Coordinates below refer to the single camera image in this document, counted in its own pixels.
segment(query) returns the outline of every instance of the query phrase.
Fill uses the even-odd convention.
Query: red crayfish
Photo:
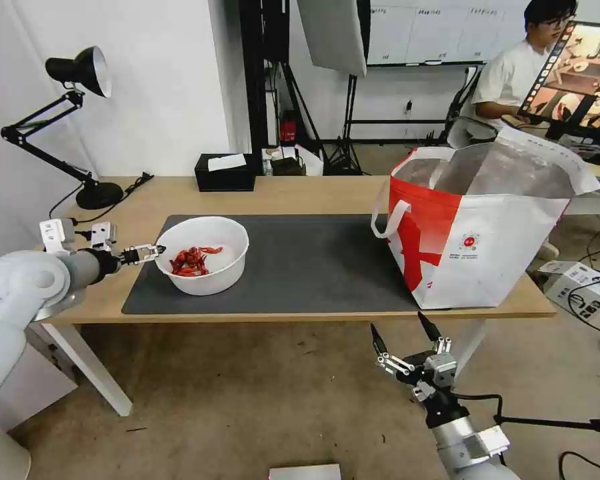
[[[200,277],[208,275],[209,269],[205,266],[204,253],[220,253],[222,247],[192,247],[189,250],[182,250],[174,260],[169,260],[174,275],[181,277]]]

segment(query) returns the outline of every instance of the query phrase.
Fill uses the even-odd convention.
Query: lamp base
[[[94,183],[85,185],[76,195],[75,201],[84,210],[100,210],[114,206],[124,196],[122,188],[115,183]]]

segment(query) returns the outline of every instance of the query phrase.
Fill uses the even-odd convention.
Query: black tissue box
[[[203,153],[195,166],[195,179],[200,191],[253,191],[255,175],[249,168],[250,154],[245,154],[247,165],[226,170],[209,171],[209,159],[227,157],[234,153]]]

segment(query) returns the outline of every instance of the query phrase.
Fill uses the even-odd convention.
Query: man
[[[531,0],[525,10],[527,37],[489,62],[478,80],[471,102],[476,120],[500,130],[503,115],[517,114],[577,7],[577,0]],[[478,141],[493,137],[479,126],[467,130]]]

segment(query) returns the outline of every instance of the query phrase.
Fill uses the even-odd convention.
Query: black desk lamp
[[[84,88],[101,97],[111,96],[111,79],[102,51],[98,47],[90,47],[82,50],[74,60],[50,58],[45,62],[45,68],[49,76],[61,82],[68,92],[18,123],[2,128],[2,138],[82,182],[83,188],[76,196],[80,208],[97,210],[115,205],[124,196],[120,186],[115,183],[100,183],[92,178],[91,172],[58,160],[27,142],[27,138],[34,133],[82,108],[85,93],[76,88],[76,83],[81,83]],[[34,121],[36,117],[64,101],[70,102],[73,106],[50,119]]]

